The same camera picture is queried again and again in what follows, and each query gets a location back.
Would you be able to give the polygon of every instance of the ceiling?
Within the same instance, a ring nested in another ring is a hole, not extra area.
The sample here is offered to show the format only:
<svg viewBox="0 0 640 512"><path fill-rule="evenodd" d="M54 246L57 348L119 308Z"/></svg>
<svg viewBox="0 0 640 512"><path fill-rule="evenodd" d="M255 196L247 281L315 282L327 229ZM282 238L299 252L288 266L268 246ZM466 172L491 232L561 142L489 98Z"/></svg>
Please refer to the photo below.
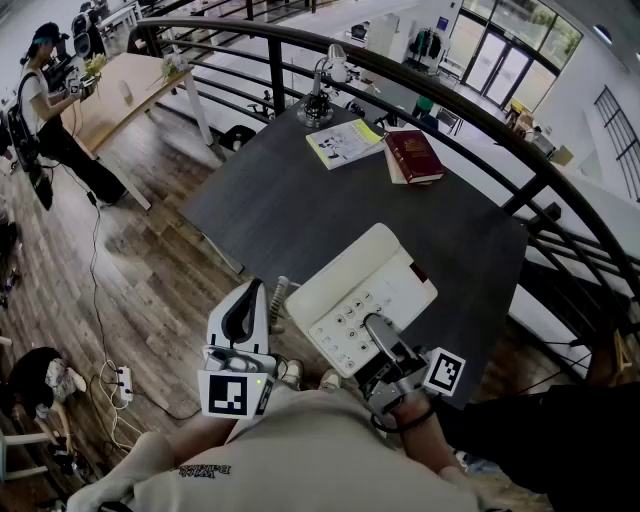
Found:
<svg viewBox="0 0 640 512"><path fill-rule="evenodd" d="M604 25L611 34L612 45L602 44L629 70L640 76L640 0L542 0L583 34L602 42L593 26Z"/></svg>

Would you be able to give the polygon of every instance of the white sneaker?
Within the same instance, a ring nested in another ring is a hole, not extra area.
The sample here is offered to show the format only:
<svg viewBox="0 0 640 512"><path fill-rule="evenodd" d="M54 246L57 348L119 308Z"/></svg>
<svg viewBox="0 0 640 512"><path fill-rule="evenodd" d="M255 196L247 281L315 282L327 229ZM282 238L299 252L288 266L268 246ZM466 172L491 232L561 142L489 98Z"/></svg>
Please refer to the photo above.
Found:
<svg viewBox="0 0 640 512"><path fill-rule="evenodd" d="M303 373L304 365L302 364L302 361L292 359L287 362L287 371L282 376L282 381L296 389L300 389L300 381L302 380Z"/></svg>
<svg viewBox="0 0 640 512"><path fill-rule="evenodd" d="M87 381L84 380L84 377L76 372L73 368L67 367L67 371L73 380L73 383L76 385L76 389L81 393L87 391Z"/></svg>
<svg viewBox="0 0 640 512"><path fill-rule="evenodd" d="M342 385L342 377L333 368L324 372L318 389L338 389Z"/></svg>

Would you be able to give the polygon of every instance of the wooden table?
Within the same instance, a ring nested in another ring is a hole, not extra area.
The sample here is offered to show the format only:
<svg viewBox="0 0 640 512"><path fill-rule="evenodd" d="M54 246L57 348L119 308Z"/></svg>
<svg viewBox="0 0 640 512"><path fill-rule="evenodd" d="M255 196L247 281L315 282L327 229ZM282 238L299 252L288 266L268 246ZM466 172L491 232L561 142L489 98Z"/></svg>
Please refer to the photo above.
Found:
<svg viewBox="0 0 640 512"><path fill-rule="evenodd" d="M100 158L101 163L118 177L145 210L151 207L149 201L131 183L117 162L109 158L106 151L101 151L107 144L181 82L187 89L205 144L209 146L213 143L191 72L177 74L165 81L161 78L161 67L162 59L123 53L104 67L96 92L62 113L66 129L89 155ZM124 80L131 89L133 99L130 103L125 101L118 88L120 80Z"/></svg>

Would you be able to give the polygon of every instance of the glass door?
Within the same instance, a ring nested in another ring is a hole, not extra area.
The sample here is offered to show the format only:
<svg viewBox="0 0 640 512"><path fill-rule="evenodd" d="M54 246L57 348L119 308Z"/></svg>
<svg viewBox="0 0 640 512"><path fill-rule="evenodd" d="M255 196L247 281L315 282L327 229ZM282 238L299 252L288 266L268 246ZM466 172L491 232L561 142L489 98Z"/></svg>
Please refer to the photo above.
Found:
<svg viewBox="0 0 640 512"><path fill-rule="evenodd" d="M502 107L507 99L507 94L516 84L530 60L520 50L511 47L507 56L499 64L498 71L488 86L485 96Z"/></svg>
<svg viewBox="0 0 640 512"><path fill-rule="evenodd" d="M469 87L480 94L484 92L506 45L507 42L500 36L491 32L487 33L482 47L478 51L476 61L473 63L473 67L465 80Z"/></svg>

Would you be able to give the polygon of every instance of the backpack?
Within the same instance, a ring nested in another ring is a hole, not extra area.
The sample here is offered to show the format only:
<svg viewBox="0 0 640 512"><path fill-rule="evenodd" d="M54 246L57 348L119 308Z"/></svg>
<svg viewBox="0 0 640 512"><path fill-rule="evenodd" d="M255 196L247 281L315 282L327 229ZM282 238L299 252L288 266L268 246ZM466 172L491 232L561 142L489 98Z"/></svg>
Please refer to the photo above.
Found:
<svg viewBox="0 0 640 512"><path fill-rule="evenodd" d="M29 132L27 123L22 116L22 89L25 82L34 76L36 76L35 73L27 73L20 81L16 104L7 111L7 127L22 169L29 175L31 185L42 206L44 206L45 210L49 210L53 202L51 181L38 161L37 142Z"/></svg>

